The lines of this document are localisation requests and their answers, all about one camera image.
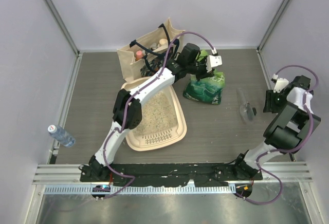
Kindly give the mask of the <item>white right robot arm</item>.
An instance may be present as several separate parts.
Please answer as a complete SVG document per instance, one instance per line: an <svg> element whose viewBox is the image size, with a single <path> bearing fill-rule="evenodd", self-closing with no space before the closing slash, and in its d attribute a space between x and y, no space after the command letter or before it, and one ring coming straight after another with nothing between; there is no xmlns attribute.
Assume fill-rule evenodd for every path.
<svg viewBox="0 0 329 224"><path fill-rule="evenodd" d="M276 156L297 152L321 122L310 107L310 78L301 75L289 82L275 76L272 81L275 87L266 91L263 112L276 116L263 133L264 142L237 157L232 167L237 180L253 178L265 162Z"/></svg>

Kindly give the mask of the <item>green litter bag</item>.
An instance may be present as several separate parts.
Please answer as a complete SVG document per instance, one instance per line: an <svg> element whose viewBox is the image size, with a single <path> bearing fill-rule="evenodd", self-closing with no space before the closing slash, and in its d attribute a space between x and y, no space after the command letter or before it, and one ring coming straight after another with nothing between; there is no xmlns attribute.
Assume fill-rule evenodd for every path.
<svg viewBox="0 0 329 224"><path fill-rule="evenodd" d="M204 49L200 50L194 60L196 63L206 63L208 52ZM225 87L225 75L223 72L213 70L213 76L197 80L194 75L191 74L192 67L188 70L190 74L190 80L183 91L183 97L193 101L199 101L211 105L219 105L222 99L222 91Z"/></svg>

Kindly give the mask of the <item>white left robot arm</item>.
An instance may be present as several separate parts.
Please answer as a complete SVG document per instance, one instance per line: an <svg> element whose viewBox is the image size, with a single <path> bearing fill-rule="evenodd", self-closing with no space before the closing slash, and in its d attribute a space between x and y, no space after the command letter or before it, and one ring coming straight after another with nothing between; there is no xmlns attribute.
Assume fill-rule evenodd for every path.
<svg viewBox="0 0 329 224"><path fill-rule="evenodd" d="M187 74L195 75L198 80L213 75L214 69L222 65L222 58L215 48L205 59L198 60L200 48L188 43L175 59L168 59L166 51L163 66L148 80L131 89L121 89L113 108L113 121L100 149L91 157L89 167L91 175L98 182L105 182L110 164L126 135L142 121L142 106L164 88L172 85Z"/></svg>

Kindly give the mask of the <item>clear plastic scoop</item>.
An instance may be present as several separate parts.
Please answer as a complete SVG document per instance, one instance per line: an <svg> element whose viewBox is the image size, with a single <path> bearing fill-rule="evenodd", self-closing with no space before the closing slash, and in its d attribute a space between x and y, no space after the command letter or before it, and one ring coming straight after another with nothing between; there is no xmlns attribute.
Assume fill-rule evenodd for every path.
<svg viewBox="0 0 329 224"><path fill-rule="evenodd" d="M252 112L252 106L250 103L247 101L244 92L241 88L238 88L236 90L237 92L237 97L239 100L239 113L241 118L244 120L245 123L250 123L253 122L255 119L255 116L253 115Z"/></svg>

